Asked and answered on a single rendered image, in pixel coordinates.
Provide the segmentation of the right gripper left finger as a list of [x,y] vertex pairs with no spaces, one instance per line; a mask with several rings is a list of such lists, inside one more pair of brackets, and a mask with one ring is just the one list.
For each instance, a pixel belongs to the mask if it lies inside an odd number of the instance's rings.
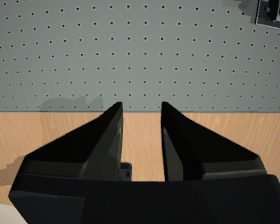
[[102,180],[119,181],[122,142],[123,104],[116,102],[96,119],[25,155],[17,174],[78,176],[83,180],[101,180],[102,174]]

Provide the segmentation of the grey curved work surface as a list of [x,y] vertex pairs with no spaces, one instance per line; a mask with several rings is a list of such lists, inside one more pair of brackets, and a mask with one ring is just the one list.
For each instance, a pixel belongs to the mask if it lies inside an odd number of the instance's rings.
[[258,0],[0,0],[0,112],[280,113]]

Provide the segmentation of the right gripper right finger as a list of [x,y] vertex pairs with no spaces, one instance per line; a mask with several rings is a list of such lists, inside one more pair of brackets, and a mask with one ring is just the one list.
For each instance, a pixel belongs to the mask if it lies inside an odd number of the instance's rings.
[[161,145],[165,181],[183,180],[182,165],[186,181],[268,174],[258,154],[187,118],[168,102],[161,105]]

